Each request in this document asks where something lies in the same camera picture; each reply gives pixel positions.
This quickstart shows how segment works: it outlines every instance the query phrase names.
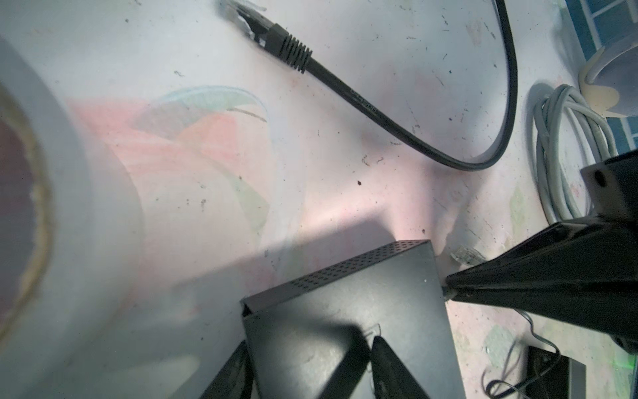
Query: thin black wire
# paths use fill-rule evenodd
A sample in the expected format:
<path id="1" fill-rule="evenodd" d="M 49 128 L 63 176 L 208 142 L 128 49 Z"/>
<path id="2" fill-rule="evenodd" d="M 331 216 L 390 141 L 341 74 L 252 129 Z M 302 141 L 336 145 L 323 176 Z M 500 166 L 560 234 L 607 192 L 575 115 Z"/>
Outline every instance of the thin black wire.
<path id="1" fill-rule="evenodd" d="M 403 141 L 405 144 L 416 149 L 418 152 L 432 158 L 438 163 L 459 169 L 459 170 L 483 170 L 494 165 L 505 153 L 507 145 L 512 137 L 514 129 L 514 117 L 516 115 L 516 100 L 518 96 L 518 72 L 516 65 L 516 52 L 514 51 L 514 39 L 512 38 L 512 30 L 510 22 L 507 18 L 507 10 L 505 8 L 505 0 L 495 0 L 496 11 L 500 19 L 501 31 L 503 34 L 503 44 L 505 46 L 505 55 L 507 57 L 507 71 L 509 75 L 507 106 L 505 108 L 505 118 L 501 128 L 500 141 L 494 150 L 494 153 L 482 162 L 466 162 L 443 153 L 442 151 L 430 146 L 428 143 L 420 140 L 412 133 L 408 132 L 396 122 L 387 117 L 383 112 L 379 111 L 375 106 L 370 104 L 359 93 L 354 91 L 350 86 L 346 85 L 341 79 L 333 75 L 328 69 L 311 58 L 308 60 L 306 70 L 312 73 L 317 79 L 321 80 L 326 86 L 331 88 L 335 93 L 340 95 L 344 100 L 353 107 L 361 111 L 368 118 L 372 119 L 376 124 L 387 130 L 391 135 Z"/>
<path id="2" fill-rule="evenodd" d="M 552 368 L 554 368 L 554 366 L 556 366 L 558 364 L 558 362 L 561 359 L 561 354 L 560 354 L 560 350 L 558 350 L 558 347 L 550 340 L 545 339 L 543 337 L 541 337 L 540 335 L 536 334 L 534 332 L 534 322 L 532 321 L 530 315 L 527 314 L 527 312 L 524 312 L 522 310 L 518 310 L 515 309 L 517 312 L 519 312 L 519 314 L 521 316 L 523 316 L 525 318 L 525 320 L 527 320 L 528 323 L 530 323 L 530 332 L 532 334 L 532 336 L 534 338 L 536 338 L 537 340 L 541 341 L 542 343 L 546 343 L 547 345 L 551 346 L 552 348 L 556 349 L 556 353 L 554 355 L 554 358 L 552 359 L 552 361 L 548 364 L 547 367 L 545 367 L 540 373 L 536 373 L 535 376 L 533 377 L 528 377 L 526 379 L 524 379 L 523 381 L 519 382 L 516 385 L 511 385 L 509 382 L 505 382 L 503 380 L 492 380 L 490 381 L 487 386 L 485 387 L 485 394 L 487 395 L 487 397 L 489 397 L 490 399 L 502 399 L 505 398 L 506 396 L 511 395 L 512 393 L 518 392 L 520 394 L 522 394 L 522 390 L 530 385 L 533 382 L 538 381 L 539 378 L 541 378 L 543 375 L 545 375 L 547 372 L 549 372 Z M 504 384 L 509 386 L 510 388 L 499 393 L 499 394 L 492 394 L 492 390 L 494 389 L 495 386 L 500 385 L 500 384 Z"/>

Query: black metal box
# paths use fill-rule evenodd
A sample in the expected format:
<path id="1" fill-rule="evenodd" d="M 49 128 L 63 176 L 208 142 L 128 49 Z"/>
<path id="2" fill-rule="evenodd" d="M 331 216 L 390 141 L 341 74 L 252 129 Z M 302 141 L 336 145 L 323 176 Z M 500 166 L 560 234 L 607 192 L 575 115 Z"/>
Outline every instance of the black metal box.
<path id="1" fill-rule="evenodd" d="M 262 399 L 374 398 L 371 368 L 351 357 L 361 334 L 384 337 L 431 399 L 465 397 L 429 241 L 396 241 L 246 298 L 244 328 Z"/>

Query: white table surface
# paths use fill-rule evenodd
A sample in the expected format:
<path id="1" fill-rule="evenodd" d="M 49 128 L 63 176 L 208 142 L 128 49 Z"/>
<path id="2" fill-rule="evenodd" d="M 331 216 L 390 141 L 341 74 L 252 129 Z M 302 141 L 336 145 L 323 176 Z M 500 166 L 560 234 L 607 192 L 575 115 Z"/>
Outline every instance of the white table surface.
<path id="1" fill-rule="evenodd" d="M 491 2 L 260 5 L 432 145 L 468 158 L 496 138 L 507 71 Z M 576 85 L 584 59 L 563 0 L 507 6 L 519 64 L 514 134 L 494 167 L 459 172 L 258 50 L 210 1 L 0 0 L 0 35 L 121 159 L 145 214 L 121 311 L 29 397 L 198 397 L 243 339 L 246 295 L 395 239 L 431 239 L 443 278 L 459 268 L 449 257 L 459 245 L 491 258 L 546 227 L 531 104 L 548 87 Z M 197 109 L 165 106 L 178 95 L 218 109 L 193 119 Z M 572 189 L 584 193 L 578 179 Z M 447 306 L 468 398 L 484 397 L 511 347 L 538 345 L 512 310 Z M 588 398 L 628 396 L 630 372 L 618 366 L 627 357 L 607 336 L 535 320 L 587 365 Z"/>

